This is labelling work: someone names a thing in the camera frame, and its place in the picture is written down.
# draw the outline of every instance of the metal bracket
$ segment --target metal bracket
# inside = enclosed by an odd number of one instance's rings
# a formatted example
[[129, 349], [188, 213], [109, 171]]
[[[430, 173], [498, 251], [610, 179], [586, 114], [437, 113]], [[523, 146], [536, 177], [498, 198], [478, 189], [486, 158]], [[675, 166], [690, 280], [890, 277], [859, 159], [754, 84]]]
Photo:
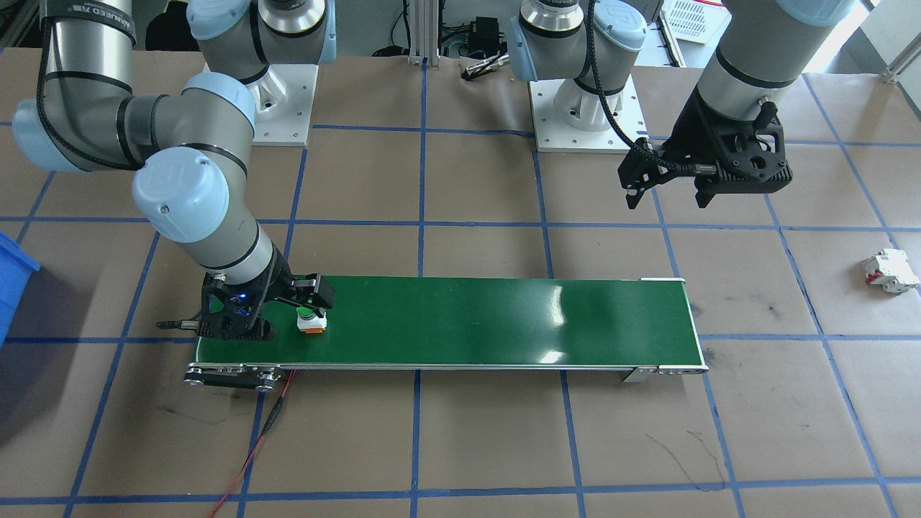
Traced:
[[287, 88], [284, 103], [256, 107], [254, 146], [304, 147], [310, 129], [313, 94], [317, 89], [316, 65], [272, 65]]
[[[614, 133], [614, 130], [590, 132], [576, 129], [566, 123], [554, 109], [554, 96], [564, 79], [548, 79], [530, 82], [530, 107], [534, 118], [534, 134], [537, 150], [557, 153], [617, 153], [629, 151], [629, 147]], [[627, 135], [637, 140], [647, 134], [646, 121], [636, 96], [633, 78], [627, 78], [622, 96], [623, 108], [617, 112], [618, 124]]]
[[624, 383], [641, 383], [656, 373], [658, 367], [637, 367], [624, 378]]

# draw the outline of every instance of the black cable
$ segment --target black cable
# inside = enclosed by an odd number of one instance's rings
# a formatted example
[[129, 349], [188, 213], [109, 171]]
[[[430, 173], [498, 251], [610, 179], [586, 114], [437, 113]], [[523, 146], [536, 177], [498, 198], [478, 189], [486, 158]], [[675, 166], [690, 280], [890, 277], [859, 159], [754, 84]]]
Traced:
[[624, 133], [624, 130], [621, 129], [621, 126], [617, 123], [617, 120], [614, 119], [613, 113], [611, 113], [611, 107], [608, 106], [608, 98], [604, 95], [604, 88], [601, 87], [601, 79], [598, 74], [598, 60], [595, 55], [595, 2], [599, 0], [589, 0], [589, 15], [586, 19], [586, 36], [589, 44], [589, 63], [591, 64], [591, 74], [595, 76], [595, 89], [599, 92], [598, 99], [601, 102], [601, 109], [604, 110], [604, 116], [608, 119], [608, 124], [611, 125], [611, 128], [614, 130], [614, 133], [624, 141], [624, 143], [630, 147], [632, 151], [639, 153], [647, 162], [652, 162], [658, 165], [661, 168], [668, 170], [675, 170], [684, 173], [694, 172], [694, 165], [692, 164], [681, 164], [678, 162], [671, 162], [659, 157], [659, 155], [650, 152], [642, 147], [638, 146], [636, 142], [630, 139], [630, 137]]
[[400, 17], [406, 16], [406, 3], [403, 2], [403, 11], [393, 19], [393, 26], [391, 27], [391, 45], [396, 46], [396, 41], [393, 40], [393, 32], [397, 29], [397, 24], [400, 23]]
[[403, 0], [403, 25], [406, 27], [406, 48], [413, 48], [413, 40], [409, 35], [409, 1]]
[[44, 42], [43, 42], [43, 45], [41, 46], [41, 62], [39, 64], [39, 81], [38, 81], [38, 86], [35, 92], [35, 105], [36, 105], [36, 108], [38, 108], [39, 122], [41, 123], [41, 127], [44, 128], [45, 132], [51, 134], [51, 136], [53, 136], [58, 142], [60, 142], [61, 146], [64, 146], [65, 149], [67, 149], [71, 153], [74, 153], [81, 159], [99, 164], [100, 166], [107, 167], [109, 169], [132, 171], [133, 168], [130, 165], [110, 162], [108, 160], [100, 159], [88, 153], [85, 153], [84, 151], [81, 151], [79, 148], [77, 148], [70, 142], [67, 142], [67, 140], [60, 133], [58, 133], [56, 129], [54, 129], [54, 126], [52, 126], [51, 122], [49, 122], [48, 114], [45, 112], [45, 74], [46, 74], [46, 70], [48, 69], [49, 54], [51, 53], [52, 33], [54, 31], [54, 22], [53, 20], [46, 18], [42, 21], [42, 24], [44, 25], [44, 31], [43, 31]]

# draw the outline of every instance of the blue bin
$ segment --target blue bin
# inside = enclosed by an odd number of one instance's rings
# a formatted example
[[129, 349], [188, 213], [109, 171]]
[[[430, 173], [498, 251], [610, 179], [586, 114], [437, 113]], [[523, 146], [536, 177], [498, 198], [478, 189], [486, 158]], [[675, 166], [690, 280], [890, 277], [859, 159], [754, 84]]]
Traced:
[[39, 264], [26, 255], [15, 241], [0, 232], [0, 347], [6, 340], [9, 323], [13, 321], [13, 313], [26, 282], [39, 268]]

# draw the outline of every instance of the green conveyor belt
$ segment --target green conveyor belt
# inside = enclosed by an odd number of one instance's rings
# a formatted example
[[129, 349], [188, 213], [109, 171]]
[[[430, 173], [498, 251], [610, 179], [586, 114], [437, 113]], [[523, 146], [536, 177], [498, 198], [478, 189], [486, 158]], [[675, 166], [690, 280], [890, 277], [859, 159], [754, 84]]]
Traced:
[[273, 341], [202, 338], [191, 366], [706, 370], [680, 279], [326, 278], [325, 333], [300, 333], [294, 308], [272, 302]]

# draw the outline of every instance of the grid floor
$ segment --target grid floor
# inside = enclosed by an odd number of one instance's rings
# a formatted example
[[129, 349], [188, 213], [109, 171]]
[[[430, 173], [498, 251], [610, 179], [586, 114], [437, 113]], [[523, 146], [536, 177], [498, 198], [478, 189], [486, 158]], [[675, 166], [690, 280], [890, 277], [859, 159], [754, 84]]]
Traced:
[[[0, 231], [42, 263], [0, 349], [0, 516], [204, 515], [265, 398], [180, 383], [192, 340], [153, 323], [195, 312], [201, 273], [131, 173], [17, 151], [2, 119], [38, 57], [0, 54]], [[135, 94], [202, 64], [136, 53]], [[793, 185], [701, 211], [672, 182], [629, 211], [619, 158], [536, 153], [526, 85], [462, 66], [321, 69], [308, 148], [254, 149], [247, 187], [292, 267], [685, 277], [711, 372], [302, 373], [220, 515], [917, 516], [921, 297], [857, 269], [895, 245], [921, 271], [921, 124], [898, 88], [803, 77], [781, 111]], [[699, 74], [636, 69], [651, 135]]]

